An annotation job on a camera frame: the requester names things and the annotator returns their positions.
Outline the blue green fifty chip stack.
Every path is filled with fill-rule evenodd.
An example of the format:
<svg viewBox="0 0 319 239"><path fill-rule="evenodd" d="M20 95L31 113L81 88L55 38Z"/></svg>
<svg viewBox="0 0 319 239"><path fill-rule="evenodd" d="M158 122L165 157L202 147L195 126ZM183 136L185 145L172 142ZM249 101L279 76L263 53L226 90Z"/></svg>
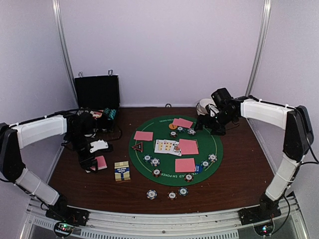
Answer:
<svg viewBox="0 0 319 239"><path fill-rule="evenodd" d="M188 195L188 189L186 187L181 187L178 190L178 193L180 196L187 196Z"/></svg>

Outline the ten chips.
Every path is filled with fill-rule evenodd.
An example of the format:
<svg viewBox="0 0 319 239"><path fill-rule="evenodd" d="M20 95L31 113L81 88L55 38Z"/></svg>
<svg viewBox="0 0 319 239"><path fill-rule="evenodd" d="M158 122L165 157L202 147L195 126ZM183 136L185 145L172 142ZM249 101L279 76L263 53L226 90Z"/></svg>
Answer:
<svg viewBox="0 0 319 239"><path fill-rule="evenodd" d="M211 162L211 163L214 163L216 162L218 159L217 159L217 156L215 154L210 154L208 156L208 160Z"/></svg>
<svg viewBox="0 0 319 239"><path fill-rule="evenodd" d="M187 133L188 133L189 135L195 135L195 134L196 134L196 131L195 131L193 128L189 128L189 129L187 130Z"/></svg>
<svg viewBox="0 0 319 239"><path fill-rule="evenodd" d="M157 167L160 165L160 160L158 158L153 158L153 159L151 159L150 164L153 167Z"/></svg>

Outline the hundred chips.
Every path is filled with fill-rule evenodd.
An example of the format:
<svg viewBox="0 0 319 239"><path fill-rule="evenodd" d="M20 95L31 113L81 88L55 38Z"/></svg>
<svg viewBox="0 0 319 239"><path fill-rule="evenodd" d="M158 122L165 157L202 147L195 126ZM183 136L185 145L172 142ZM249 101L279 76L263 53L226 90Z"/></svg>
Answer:
<svg viewBox="0 0 319 239"><path fill-rule="evenodd" d="M177 132L171 131L170 132L170 136L173 137L173 138L177 137Z"/></svg>
<svg viewBox="0 0 319 239"><path fill-rule="evenodd" d="M185 174L184 180L186 182L192 182L194 180L194 176L192 174Z"/></svg>
<svg viewBox="0 0 319 239"><path fill-rule="evenodd" d="M153 175L154 177L160 177L160 176L161 176L161 170L155 168L155 169L152 171L152 175Z"/></svg>

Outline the red-backed card deck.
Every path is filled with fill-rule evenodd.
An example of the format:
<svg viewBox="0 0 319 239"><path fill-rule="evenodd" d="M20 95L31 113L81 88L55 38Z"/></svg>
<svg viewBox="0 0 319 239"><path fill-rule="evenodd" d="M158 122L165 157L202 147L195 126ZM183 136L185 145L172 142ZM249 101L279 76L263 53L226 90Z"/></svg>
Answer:
<svg viewBox="0 0 319 239"><path fill-rule="evenodd" d="M101 156L95 157L95 159L92 161L92 166L90 167L90 170L87 172L95 172L95 171L99 171L106 168L107 168L106 160L104 156L101 155Z"/></svg>

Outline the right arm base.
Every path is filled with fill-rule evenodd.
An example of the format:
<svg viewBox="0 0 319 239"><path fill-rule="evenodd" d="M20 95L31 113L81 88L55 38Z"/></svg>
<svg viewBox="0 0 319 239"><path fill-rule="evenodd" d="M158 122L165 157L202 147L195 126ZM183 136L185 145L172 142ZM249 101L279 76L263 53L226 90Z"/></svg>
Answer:
<svg viewBox="0 0 319 239"><path fill-rule="evenodd" d="M267 221L273 217L279 217L281 214L282 213L279 208L268 212L262 211L260 206L242 208L238 211L241 225L255 224L258 222Z"/></svg>

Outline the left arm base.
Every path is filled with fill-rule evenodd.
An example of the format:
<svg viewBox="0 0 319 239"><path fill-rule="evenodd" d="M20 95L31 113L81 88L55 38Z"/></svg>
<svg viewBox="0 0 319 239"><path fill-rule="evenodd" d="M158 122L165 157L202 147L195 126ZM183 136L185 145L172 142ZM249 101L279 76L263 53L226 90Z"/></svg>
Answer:
<svg viewBox="0 0 319 239"><path fill-rule="evenodd" d="M90 213L87 210L67 207L64 212L58 211L57 209L48 209L45 216L56 221L67 222L68 224L75 226L86 226L89 214Z"/></svg>

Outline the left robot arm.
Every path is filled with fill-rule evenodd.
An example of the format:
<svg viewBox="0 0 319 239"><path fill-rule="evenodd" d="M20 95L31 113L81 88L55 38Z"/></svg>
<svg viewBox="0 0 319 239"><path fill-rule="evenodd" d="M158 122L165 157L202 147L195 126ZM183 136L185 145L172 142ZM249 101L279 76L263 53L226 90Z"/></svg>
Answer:
<svg viewBox="0 0 319 239"><path fill-rule="evenodd" d="M72 216L67 199L27 168L21 150L35 142L61 135L78 155L80 167L96 172L96 151L106 149L103 141L89 141L95 134L96 121L90 112L61 111L15 124L0 125L1 181L12 183L38 198L61 221Z"/></svg>

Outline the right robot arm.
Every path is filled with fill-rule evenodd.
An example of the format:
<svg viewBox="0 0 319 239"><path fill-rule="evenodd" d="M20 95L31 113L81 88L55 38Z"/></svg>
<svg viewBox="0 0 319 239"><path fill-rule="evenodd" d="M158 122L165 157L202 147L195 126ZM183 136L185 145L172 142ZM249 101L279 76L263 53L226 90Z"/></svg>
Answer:
<svg viewBox="0 0 319 239"><path fill-rule="evenodd" d="M273 144L281 159L276 162L274 178L261 196L255 212L259 219L267 219L275 211L274 204L293 184L304 157L311 149L314 134L307 108L270 103L253 96L215 96L200 100L196 110L198 117L195 130L205 127L213 135L224 135L230 122L242 118L252 125L265 126L279 137Z"/></svg>

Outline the dealt red card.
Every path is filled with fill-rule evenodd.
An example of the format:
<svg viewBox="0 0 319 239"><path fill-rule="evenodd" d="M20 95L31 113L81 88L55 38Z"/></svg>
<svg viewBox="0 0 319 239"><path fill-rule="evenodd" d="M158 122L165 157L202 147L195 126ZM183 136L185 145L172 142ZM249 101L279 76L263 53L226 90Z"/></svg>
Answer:
<svg viewBox="0 0 319 239"><path fill-rule="evenodd" d="M178 119L174 119L172 124L175 126L183 127L183 128L191 128L193 125L193 122L186 119L178 118Z"/></svg>
<svg viewBox="0 0 319 239"><path fill-rule="evenodd" d="M136 131L134 135L134 140L140 141L152 141L153 140L153 132L151 131Z"/></svg>
<svg viewBox="0 0 319 239"><path fill-rule="evenodd" d="M188 173L195 172L195 160L194 158L181 158L175 160L175 172L176 173Z"/></svg>

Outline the fifty chips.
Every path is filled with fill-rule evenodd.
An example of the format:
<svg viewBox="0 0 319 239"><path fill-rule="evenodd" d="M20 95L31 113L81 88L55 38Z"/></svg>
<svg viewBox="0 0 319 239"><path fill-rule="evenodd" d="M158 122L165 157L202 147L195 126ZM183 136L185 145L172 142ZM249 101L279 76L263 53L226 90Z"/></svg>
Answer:
<svg viewBox="0 0 319 239"><path fill-rule="evenodd" d="M181 127L181 126L179 126L176 130L177 130L178 132L184 132L184 131L185 131L184 128Z"/></svg>
<svg viewBox="0 0 319 239"><path fill-rule="evenodd" d="M203 161L201 161L201 167L202 167L203 169L206 169L209 165L210 165L210 161L209 161L209 160L203 160Z"/></svg>
<svg viewBox="0 0 319 239"><path fill-rule="evenodd" d="M143 156L143 160L145 163L150 163L152 159L153 159L153 157L149 154L146 154Z"/></svg>

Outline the brown hundred chip stack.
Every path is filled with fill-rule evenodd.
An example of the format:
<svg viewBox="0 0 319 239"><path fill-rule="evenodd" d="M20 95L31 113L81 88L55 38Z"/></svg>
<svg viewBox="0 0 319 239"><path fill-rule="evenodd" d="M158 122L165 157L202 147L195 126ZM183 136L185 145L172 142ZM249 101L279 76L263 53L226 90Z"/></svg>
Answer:
<svg viewBox="0 0 319 239"><path fill-rule="evenodd" d="M177 198L176 192L174 192L174 191L168 192L167 198L168 198L169 200L175 200L175 199Z"/></svg>

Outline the orange big blind button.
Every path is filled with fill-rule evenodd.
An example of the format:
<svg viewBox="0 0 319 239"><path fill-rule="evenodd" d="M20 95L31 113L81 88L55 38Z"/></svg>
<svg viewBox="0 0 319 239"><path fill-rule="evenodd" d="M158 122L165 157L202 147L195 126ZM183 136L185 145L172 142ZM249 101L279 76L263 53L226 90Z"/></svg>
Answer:
<svg viewBox="0 0 319 239"><path fill-rule="evenodd" d="M169 124L169 126L168 126L170 129L172 129L172 130L174 130L174 129L176 129L177 128L177 126L175 126L175 125L173 125L173 124Z"/></svg>

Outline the blue peach ten chip stack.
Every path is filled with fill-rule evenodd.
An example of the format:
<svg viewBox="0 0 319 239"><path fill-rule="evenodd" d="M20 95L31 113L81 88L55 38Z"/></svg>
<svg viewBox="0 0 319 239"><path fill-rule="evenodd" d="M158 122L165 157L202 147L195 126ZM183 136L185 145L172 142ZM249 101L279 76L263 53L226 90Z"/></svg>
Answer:
<svg viewBox="0 0 319 239"><path fill-rule="evenodd" d="M153 200L153 199L155 199L157 197L157 191L153 190L153 189L150 189L150 190L147 191L146 196L147 196L148 199Z"/></svg>

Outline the triangular all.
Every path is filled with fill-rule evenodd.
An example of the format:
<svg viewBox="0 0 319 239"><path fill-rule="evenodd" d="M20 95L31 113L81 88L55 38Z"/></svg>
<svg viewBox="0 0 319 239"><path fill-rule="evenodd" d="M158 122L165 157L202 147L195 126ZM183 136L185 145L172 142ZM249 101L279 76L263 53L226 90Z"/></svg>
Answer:
<svg viewBox="0 0 319 239"><path fill-rule="evenodd" d="M143 142L139 142L139 143L133 145L132 149L135 151L138 151L138 152L143 152L144 151Z"/></svg>

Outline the blue small blind button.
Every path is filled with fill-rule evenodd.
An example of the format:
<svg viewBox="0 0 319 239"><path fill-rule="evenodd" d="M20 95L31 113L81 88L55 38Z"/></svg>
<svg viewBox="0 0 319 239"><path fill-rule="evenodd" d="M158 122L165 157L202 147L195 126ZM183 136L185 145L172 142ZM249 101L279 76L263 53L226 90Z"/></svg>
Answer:
<svg viewBox="0 0 319 239"><path fill-rule="evenodd" d="M195 173L197 173L197 174L199 174L199 173L201 173L202 172L202 167L201 167L201 165L196 165L195 166Z"/></svg>

